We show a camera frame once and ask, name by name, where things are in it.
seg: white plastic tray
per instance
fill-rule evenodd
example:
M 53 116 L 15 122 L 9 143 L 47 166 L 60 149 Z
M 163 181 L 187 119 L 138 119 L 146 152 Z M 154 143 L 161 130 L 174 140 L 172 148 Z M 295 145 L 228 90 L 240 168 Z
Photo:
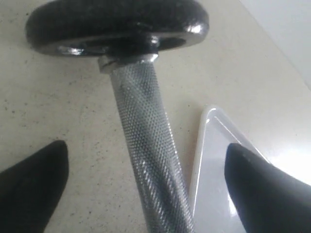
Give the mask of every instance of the white plastic tray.
M 225 156 L 230 143 L 259 151 L 217 106 L 202 114 L 190 185 L 197 233 L 245 233 L 225 183 Z

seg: speckled countertop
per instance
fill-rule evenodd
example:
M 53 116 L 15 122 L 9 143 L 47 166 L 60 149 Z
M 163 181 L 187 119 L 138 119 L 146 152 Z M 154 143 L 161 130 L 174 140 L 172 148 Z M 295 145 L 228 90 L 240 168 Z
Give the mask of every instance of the speckled countertop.
M 0 170 L 64 139 L 70 175 L 46 232 L 146 232 L 109 77 L 96 59 L 40 55 L 25 41 L 27 15 L 44 2 L 0 0 Z M 297 71 L 238 0 L 201 2 L 207 40 L 155 64 L 187 185 L 207 104 L 221 106 L 274 163 L 307 159 L 311 92 Z

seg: knurled metal handle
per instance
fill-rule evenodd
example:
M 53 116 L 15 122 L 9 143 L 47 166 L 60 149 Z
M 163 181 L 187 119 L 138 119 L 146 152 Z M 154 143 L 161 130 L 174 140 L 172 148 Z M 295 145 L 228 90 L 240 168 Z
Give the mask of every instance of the knurled metal handle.
M 149 232 L 194 233 L 153 64 L 119 67 L 111 81 Z

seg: dumbbell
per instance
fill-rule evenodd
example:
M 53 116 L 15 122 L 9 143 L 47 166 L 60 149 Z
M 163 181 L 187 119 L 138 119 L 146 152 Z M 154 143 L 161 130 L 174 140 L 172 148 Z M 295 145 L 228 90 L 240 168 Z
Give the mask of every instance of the dumbbell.
M 204 40 L 193 0 L 56 0 L 30 15 L 26 36 L 43 54 L 99 57 L 109 74 L 151 233 L 193 233 L 181 165 L 153 62 L 161 50 Z

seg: floor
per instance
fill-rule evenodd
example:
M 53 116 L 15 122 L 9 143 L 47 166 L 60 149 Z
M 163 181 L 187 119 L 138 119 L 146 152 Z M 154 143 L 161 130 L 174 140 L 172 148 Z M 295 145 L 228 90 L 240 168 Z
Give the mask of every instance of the floor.
M 64 139 L 70 175 L 46 232 L 146 232 L 109 77 L 96 59 L 44 56 L 25 41 L 27 16 L 44 2 L 0 0 L 0 170 Z M 201 3 L 207 40 L 163 52 L 155 64 L 187 185 L 208 104 L 221 106 L 273 163 L 311 183 L 310 90 L 238 0 Z

